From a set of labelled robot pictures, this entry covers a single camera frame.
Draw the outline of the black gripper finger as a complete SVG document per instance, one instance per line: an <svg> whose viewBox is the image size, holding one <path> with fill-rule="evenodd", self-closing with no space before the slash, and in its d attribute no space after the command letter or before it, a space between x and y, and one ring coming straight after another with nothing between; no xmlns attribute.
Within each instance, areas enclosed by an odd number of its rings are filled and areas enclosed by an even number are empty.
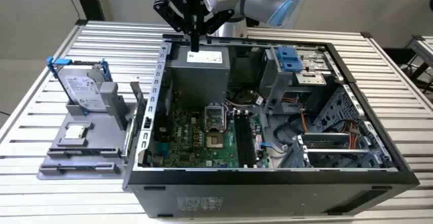
<svg viewBox="0 0 433 224"><path fill-rule="evenodd" d="M201 36L213 34L218 28L230 20L234 15L234 10L229 9L217 12L215 15L205 21L205 14L197 15L197 21L194 26L194 52L199 51Z"/></svg>
<svg viewBox="0 0 433 224"><path fill-rule="evenodd" d="M190 36L190 51L194 52L194 26L193 15L190 13L190 2L187 0L181 0L178 2L178 5L183 8L183 16L175 12L170 3L173 3L170 0L155 0L152 7L173 29Z"/></svg>

